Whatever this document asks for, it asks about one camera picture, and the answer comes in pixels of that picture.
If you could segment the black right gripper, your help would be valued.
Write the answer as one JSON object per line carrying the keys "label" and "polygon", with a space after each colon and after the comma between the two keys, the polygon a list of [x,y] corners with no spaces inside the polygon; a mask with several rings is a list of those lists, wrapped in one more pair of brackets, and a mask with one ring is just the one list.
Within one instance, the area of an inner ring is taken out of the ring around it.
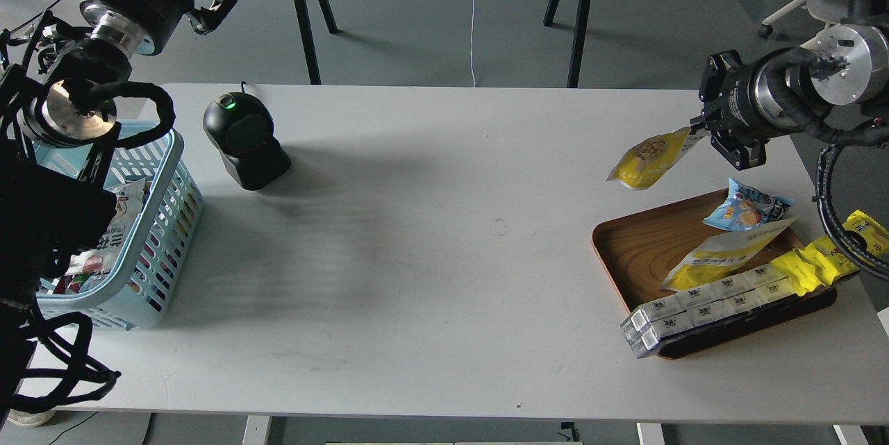
{"label": "black right gripper", "polygon": [[744,65],[736,50],[709,56],[699,87],[701,114],[690,119],[689,134],[708,132],[714,149],[739,171],[764,165],[765,145],[782,135],[756,97],[764,66]]}

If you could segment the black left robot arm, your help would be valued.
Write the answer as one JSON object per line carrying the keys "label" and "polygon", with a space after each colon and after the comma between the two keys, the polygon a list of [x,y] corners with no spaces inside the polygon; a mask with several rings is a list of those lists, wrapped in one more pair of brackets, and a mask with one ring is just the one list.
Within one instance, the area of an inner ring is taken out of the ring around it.
{"label": "black left robot arm", "polygon": [[88,354],[85,313],[44,318],[36,296],[110,224],[115,151],[174,127],[174,101],[131,81],[131,56],[161,53],[184,17],[212,33],[235,4],[83,0],[83,26],[45,8],[30,35],[2,31],[2,419],[99,400],[115,386],[119,372]]}

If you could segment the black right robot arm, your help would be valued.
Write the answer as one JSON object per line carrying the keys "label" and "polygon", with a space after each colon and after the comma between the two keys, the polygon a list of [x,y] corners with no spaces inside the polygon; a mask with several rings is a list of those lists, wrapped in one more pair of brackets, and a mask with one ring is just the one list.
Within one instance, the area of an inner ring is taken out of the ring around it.
{"label": "black right robot arm", "polygon": [[691,119],[693,135],[711,144],[737,170],[765,164],[772,138],[804,133],[838,146],[879,146],[887,126],[833,128],[836,106],[863,114],[887,109],[887,0],[847,0],[847,14],[800,47],[745,63],[736,50],[709,56]]}

